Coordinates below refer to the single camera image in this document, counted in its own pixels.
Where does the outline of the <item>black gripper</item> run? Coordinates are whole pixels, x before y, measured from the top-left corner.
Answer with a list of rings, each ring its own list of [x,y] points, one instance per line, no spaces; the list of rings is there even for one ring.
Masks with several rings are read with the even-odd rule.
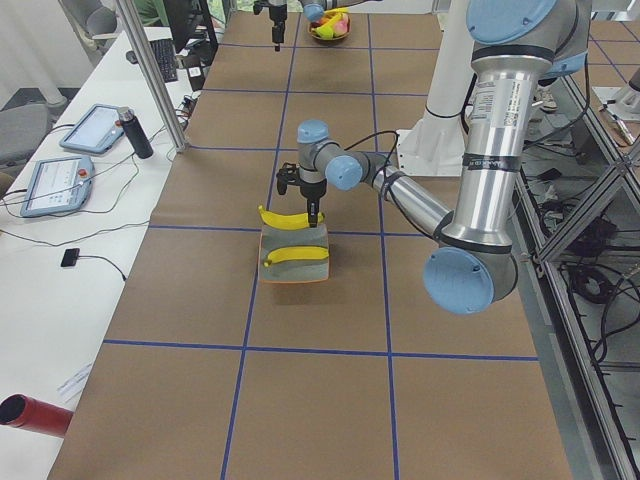
[[[269,11],[269,18],[274,22],[271,30],[274,50],[279,52],[284,42],[285,21],[288,16],[288,2],[286,0],[255,0],[253,13],[259,15],[263,9]]]
[[[319,205],[321,198],[326,194],[327,180],[308,182],[300,180],[301,195],[307,200],[307,218],[309,226],[315,228],[319,223]]]

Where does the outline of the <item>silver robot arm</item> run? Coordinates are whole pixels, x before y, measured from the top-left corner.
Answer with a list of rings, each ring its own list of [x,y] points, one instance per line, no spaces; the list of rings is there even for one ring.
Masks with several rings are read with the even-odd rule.
[[[382,156],[342,149],[321,120],[298,126],[301,179],[343,191],[369,184],[439,243],[423,271],[435,303],[458,315],[487,309],[517,284],[505,226],[534,91],[539,80],[585,64],[591,8],[589,1],[470,2],[465,23],[477,93],[455,209]]]
[[[309,33],[316,40],[337,41],[350,32],[350,16],[348,8],[362,4],[362,1],[299,1],[302,13],[308,21]],[[287,1],[254,1],[252,11],[259,15],[268,11],[272,22],[271,40],[274,50],[279,52],[285,41],[286,20],[288,18]]]

